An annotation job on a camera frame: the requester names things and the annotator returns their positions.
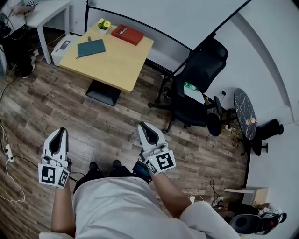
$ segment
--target small bottle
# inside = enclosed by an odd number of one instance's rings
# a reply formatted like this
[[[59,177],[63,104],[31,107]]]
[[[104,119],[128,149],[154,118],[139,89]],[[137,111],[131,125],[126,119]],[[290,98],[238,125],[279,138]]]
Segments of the small bottle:
[[[257,118],[251,118],[246,120],[246,125],[257,123]]]
[[[188,83],[188,82],[185,82],[185,83],[184,83],[184,86],[187,87],[187,88],[190,89],[190,90],[193,90],[193,91],[199,91],[199,89],[198,89],[196,86],[194,86],[194,85],[192,85],[192,84],[190,84],[190,83]]]

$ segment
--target white pot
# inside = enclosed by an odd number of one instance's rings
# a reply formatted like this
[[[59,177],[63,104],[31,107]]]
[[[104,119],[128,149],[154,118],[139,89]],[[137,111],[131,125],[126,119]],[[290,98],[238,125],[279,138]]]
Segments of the white pot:
[[[99,28],[99,33],[102,34],[102,35],[106,35],[107,30],[108,30],[108,29],[104,30],[104,29],[100,29],[100,28]]]

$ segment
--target red book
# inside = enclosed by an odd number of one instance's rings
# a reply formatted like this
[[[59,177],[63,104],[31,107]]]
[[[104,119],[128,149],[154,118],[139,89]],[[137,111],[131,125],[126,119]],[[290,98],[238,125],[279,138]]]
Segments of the red book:
[[[125,25],[119,25],[112,33],[112,36],[120,38],[133,45],[137,45],[143,38],[144,34]]]

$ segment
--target white t-shirt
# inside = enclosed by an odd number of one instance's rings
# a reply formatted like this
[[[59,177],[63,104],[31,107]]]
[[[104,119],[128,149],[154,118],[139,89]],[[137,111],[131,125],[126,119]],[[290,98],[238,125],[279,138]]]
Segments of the white t-shirt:
[[[190,205],[180,220],[167,217],[148,184],[137,177],[86,182],[77,189],[73,208],[78,239],[240,238],[206,202]],[[66,234],[40,233],[40,239],[70,238]]]
[[[9,21],[7,19],[5,20],[5,23],[11,28],[11,32],[9,33],[9,35],[25,25],[24,16],[22,14],[15,15],[13,13],[13,8],[16,5],[21,5],[21,2],[22,0],[8,0],[8,2],[4,4],[2,9],[0,10],[0,12],[9,19]]]

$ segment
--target green item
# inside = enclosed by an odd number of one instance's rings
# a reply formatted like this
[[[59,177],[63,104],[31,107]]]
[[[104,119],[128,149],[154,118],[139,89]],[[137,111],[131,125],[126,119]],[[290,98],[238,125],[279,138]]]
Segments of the green item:
[[[187,88],[189,88],[190,90],[193,90],[193,91],[199,91],[199,89],[197,89],[196,86],[194,86],[194,85],[192,85],[192,84],[190,84],[190,83],[188,83],[188,82],[185,82],[185,83],[184,83],[184,86],[187,87]]]
[[[89,56],[105,51],[106,49],[102,39],[92,41],[91,38],[88,37],[88,42],[78,44],[79,57]]]

